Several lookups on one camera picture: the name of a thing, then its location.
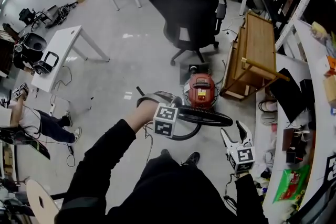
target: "white shirt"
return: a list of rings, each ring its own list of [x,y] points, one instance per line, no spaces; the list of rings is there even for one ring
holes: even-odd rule
[[[11,100],[8,109],[0,106],[0,127],[7,128],[11,125],[12,108],[16,106],[17,102]],[[22,114],[19,124],[25,129],[26,133],[34,136],[34,133],[38,133],[41,123],[41,115],[35,109],[31,109],[27,106],[22,107]]]

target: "white shelf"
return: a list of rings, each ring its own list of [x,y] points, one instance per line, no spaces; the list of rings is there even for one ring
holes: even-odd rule
[[[3,153],[3,144],[0,141],[0,170],[1,170],[1,178],[5,177],[5,170],[4,170],[4,153]]]
[[[311,175],[302,205],[307,203],[323,183],[327,157],[334,155],[336,150],[334,117],[330,115],[330,106],[324,91],[325,76],[316,70],[316,63],[327,54],[324,45],[315,40],[310,34],[310,25],[300,20],[294,21],[295,29],[301,40],[307,57],[315,96],[316,113],[316,144]]]
[[[287,68],[298,85],[301,80],[311,78],[308,65],[303,61],[276,54],[276,62],[277,71],[280,71],[282,68]],[[283,132],[288,124],[289,121],[287,119],[287,116],[285,115],[281,105],[278,103],[278,133],[275,158],[272,176],[263,203],[264,214],[268,218],[270,224],[282,223],[283,216],[292,205],[292,201],[290,200],[277,201],[273,203],[274,197],[280,184],[283,170],[289,169],[289,166],[286,164],[286,152],[282,151]],[[301,162],[299,165],[297,165],[297,168],[302,167],[305,162],[306,160]]]
[[[270,149],[272,128],[271,125],[264,125],[261,122],[262,111],[259,109],[259,102],[265,99],[265,90],[256,93],[256,128],[254,132],[253,146],[256,149],[256,162],[250,171],[253,178],[257,178],[266,169],[264,152]]]
[[[12,150],[12,156],[13,156],[13,174],[12,174],[12,178],[14,181],[17,181],[16,178],[16,167],[15,167],[15,146],[14,145],[10,145],[11,150]]]

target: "box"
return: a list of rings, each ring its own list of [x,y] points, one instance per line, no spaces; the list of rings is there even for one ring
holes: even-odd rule
[[[13,174],[13,168],[12,167],[5,167],[4,171],[5,171],[6,176],[11,176]]]
[[[325,94],[327,96],[328,103],[336,108],[336,76],[330,76],[323,81]]]
[[[9,147],[4,148],[4,161],[5,165],[13,165],[12,150]]]
[[[336,75],[336,59],[330,56],[324,56],[317,62],[317,70],[319,74],[325,76]]]

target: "hand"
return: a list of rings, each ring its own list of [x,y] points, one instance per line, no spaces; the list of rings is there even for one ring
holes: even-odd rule
[[[28,96],[27,92],[25,90],[21,90],[21,95],[19,98],[23,98],[24,100],[26,100],[27,96]]]
[[[144,100],[138,106],[137,111],[143,117],[143,120],[145,121],[145,124],[150,122],[150,121],[153,121],[154,114],[156,112],[156,109],[157,109],[158,105],[159,104],[154,102],[154,101]]]
[[[157,107],[158,103],[151,100],[144,100],[125,120],[134,132],[137,133],[143,125],[153,120]]]

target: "gray floor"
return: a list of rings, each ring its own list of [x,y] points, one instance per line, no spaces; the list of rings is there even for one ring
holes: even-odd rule
[[[59,27],[46,34],[49,41],[57,29],[83,25],[86,32],[96,41],[102,50],[111,58],[109,63],[83,61],[76,53],[71,52],[65,65],[71,68],[73,75],[69,86],[60,86],[61,90],[73,96],[82,97],[89,94],[94,97],[92,109],[74,119],[74,130],[81,126],[83,134],[75,145],[76,164],[83,158],[84,152],[119,119],[135,108],[139,97],[135,87],[140,86],[145,92],[164,90],[181,95],[179,85],[179,62],[198,62],[191,52],[184,53],[177,59],[175,67],[170,66],[170,58],[177,52],[163,35],[164,19],[148,0],[140,0],[141,8],[137,8],[134,0],[115,0],[120,11],[115,11],[110,0],[86,0],[74,9],[68,19]],[[238,31],[242,23],[238,10],[240,4],[228,0],[226,18],[222,29],[231,23],[231,29]],[[222,60],[226,61],[233,35],[221,31],[217,36],[219,52],[213,47],[202,49],[205,58],[213,63],[213,78],[219,81],[224,72]],[[80,47],[89,58],[99,59],[85,42],[79,39],[76,47]],[[68,70],[63,68],[60,79],[69,81]],[[18,75],[16,84],[31,82],[31,76]],[[124,99],[125,92],[132,92],[130,100]],[[27,103],[34,108],[49,111],[50,94],[40,91],[36,99],[28,97]],[[67,108],[67,102],[56,99],[56,116],[61,117]],[[220,98],[217,111],[230,116],[234,121],[244,122],[254,133],[255,99],[239,103],[236,100]],[[192,124],[179,123],[176,132],[181,134],[191,130]],[[233,138],[238,139],[237,127],[227,128]],[[144,139],[143,130],[137,134],[120,163],[112,171],[111,185],[107,193],[107,208],[121,204],[131,193],[135,183],[145,166],[150,148],[150,140]],[[51,160],[45,159],[29,146],[18,148],[19,178],[27,176],[40,182],[50,194],[66,191],[76,168],[66,164],[68,149],[58,144],[47,143]],[[167,148],[177,162],[183,162],[192,151],[201,153],[199,168],[212,181],[221,195],[233,172],[226,160],[226,148],[220,136],[220,128],[203,126],[192,139],[175,142],[166,138],[154,137],[151,157],[159,155],[161,149]],[[99,171],[92,167],[92,174],[86,178],[88,188],[99,184]],[[229,194],[235,197],[234,184],[229,187]]]

